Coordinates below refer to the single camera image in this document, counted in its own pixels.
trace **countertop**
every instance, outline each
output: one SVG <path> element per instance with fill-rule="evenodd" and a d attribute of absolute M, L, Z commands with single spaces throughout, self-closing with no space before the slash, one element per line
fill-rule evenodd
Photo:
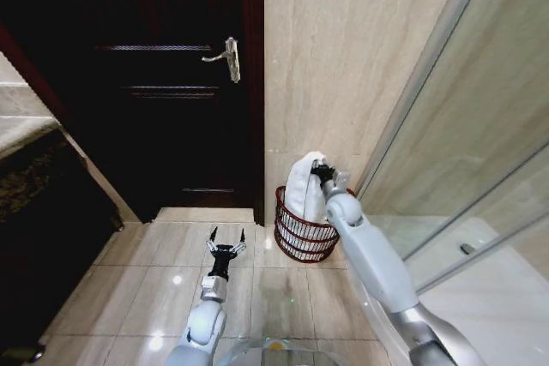
<path fill-rule="evenodd" d="M 57 128 L 54 117 L 0 116 L 0 159 Z"/>

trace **white towel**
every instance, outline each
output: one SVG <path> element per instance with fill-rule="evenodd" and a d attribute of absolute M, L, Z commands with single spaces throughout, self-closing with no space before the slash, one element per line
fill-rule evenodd
<path fill-rule="evenodd" d="M 301 219 L 315 223 L 325 223 L 325 203 L 320 178 L 311 175 L 311 167 L 315 160 L 323 160 L 320 152 L 309 152 L 298 160 L 290 170 L 284 204 Z"/>

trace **wire basket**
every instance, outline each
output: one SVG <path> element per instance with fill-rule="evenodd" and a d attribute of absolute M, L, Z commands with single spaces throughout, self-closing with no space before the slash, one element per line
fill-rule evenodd
<path fill-rule="evenodd" d="M 276 189 L 274 240 L 289 257 L 303 263 L 323 261 L 334 251 L 340 235 L 329 224 L 297 217 L 284 206 L 286 186 Z"/>

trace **door threshold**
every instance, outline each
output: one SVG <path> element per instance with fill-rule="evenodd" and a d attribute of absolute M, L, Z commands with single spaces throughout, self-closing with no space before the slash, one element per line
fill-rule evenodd
<path fill-rule="evenodd" d="M 253 223 L 254 211 L 238 207 L 163 207 L 155 221 Z"/>

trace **shower enclosure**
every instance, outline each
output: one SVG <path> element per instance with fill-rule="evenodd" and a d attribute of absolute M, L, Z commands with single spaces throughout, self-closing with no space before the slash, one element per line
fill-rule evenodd
<path fill-rule="evenodd" d="M 549 0 L 449 0 L 363 180 L 428 309 L 489 365 L 549 364 Z"/>

